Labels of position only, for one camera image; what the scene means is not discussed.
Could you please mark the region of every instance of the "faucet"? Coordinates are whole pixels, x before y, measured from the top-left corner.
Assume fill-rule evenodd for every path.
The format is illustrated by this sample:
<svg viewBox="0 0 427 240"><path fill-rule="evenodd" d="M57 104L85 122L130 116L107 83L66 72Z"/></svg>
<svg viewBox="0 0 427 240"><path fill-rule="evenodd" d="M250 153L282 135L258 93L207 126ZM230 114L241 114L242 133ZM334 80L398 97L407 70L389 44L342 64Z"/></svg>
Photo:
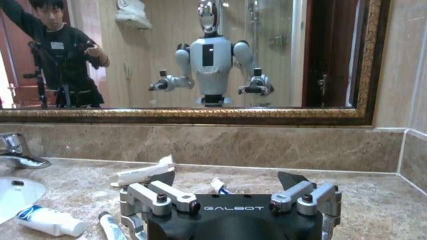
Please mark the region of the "faucet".
<svg viewBox="0 0 427 240"><path fill-rule="evenodd" d="M6 149L0 149L0 160L15 169L45 169L53 163L42 157L33 155L26 137L21 133L0 133Z"/></svg>

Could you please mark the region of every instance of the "humanoid robot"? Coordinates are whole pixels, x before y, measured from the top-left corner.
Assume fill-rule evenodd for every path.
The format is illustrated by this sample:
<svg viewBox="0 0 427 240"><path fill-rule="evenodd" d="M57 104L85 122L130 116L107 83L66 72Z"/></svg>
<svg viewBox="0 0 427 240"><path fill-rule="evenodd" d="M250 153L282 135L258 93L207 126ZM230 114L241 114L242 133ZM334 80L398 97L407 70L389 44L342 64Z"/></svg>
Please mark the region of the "humanoid robot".
<svg viewBox="0 0 427 240"><path fill-rule="evenodd" d="M206 107L222 107L231 103L225 95L235 57L251 78L250 85L239 87L239 95L249 93L269 96L275 89L269 76L258 66L250 44L245 40L233 44L218 33L219 12L215 1L201 0L198 12L205 37L199 38L191 46L186 43L178 45L175 57L182 68L182 76L169 75L167 70L162 70L162 79L151 84L150 91L170 92L175 88L193 89L195 87L194 70L199 91L205 96L198 103Z"/></svg>

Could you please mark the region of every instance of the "wall tile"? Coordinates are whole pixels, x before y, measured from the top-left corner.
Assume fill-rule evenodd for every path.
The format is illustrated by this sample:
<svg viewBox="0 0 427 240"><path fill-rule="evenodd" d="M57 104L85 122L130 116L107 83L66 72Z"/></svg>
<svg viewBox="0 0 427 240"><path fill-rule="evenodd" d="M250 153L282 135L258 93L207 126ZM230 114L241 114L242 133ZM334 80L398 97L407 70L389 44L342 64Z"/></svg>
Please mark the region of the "wall tile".
<svg viewBox="0 0 427 240"><path fill-rule="evenodd" d="M422 131L423 133L427 133L427 52L425 52L423 65L421 66L419 86L414 104L411 128Z"/></svg>
<svg viewBox="0 0 427 240"><path fill-rule="evenodd" d="M46 157L397 172L403 132L374 129L0 125Z"/></svg>
<svg viewBox="0 0 427 240"><path fill-rule="evenodd" d="M375 108L377 127L407 127L427 19L426 0L391 4Z"/></svg>
<svg viewBox="0 0 427 240"><path fill-rule="evenodd" d="M406 135L401 174L427 192L427 137L413 130Z"/></svg>

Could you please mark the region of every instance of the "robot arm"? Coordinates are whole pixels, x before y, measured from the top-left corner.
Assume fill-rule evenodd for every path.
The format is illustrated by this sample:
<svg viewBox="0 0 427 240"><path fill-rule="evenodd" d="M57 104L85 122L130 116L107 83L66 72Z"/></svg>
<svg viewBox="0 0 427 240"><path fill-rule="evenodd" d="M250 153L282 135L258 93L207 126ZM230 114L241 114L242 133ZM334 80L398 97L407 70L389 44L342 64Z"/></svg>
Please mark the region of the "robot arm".
<svg viewBox="0 0 427 240"><path fill-rule="evenodd" d="M263 74L263 69L258 67L250 44L246 41L238 42L234 45L233 52L246 69L247 75L251 77L251 84L239 87L239 95L249 93L261 94L263 97L269 96L275 91L275 88L269 76Z"/></svg>
<svg viewBox="0 0 427 240"><path fill-rule="evenodd" d="M166 91L170 92L175 88L195 87L195 80L193 79L193 69L190 62L190 50L187 44L181 44L175 52L177 63L181 66L183 76L169 75L167 70L161 71L162 79L151 84L150 91Z"/></svg>

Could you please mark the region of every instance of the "white sink basin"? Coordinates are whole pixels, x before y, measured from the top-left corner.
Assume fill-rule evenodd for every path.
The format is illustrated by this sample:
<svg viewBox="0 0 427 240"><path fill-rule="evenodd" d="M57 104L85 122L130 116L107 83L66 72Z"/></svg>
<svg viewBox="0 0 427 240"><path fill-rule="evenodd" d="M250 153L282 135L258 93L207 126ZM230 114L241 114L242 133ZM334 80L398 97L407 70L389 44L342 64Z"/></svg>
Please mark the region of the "white sink basin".
<svg viewBox="0 0 427 240"><path fill-rule="evenodd" d="M46 194L42 183L15 177L0 177L0 224L15 217Z"/></svg>

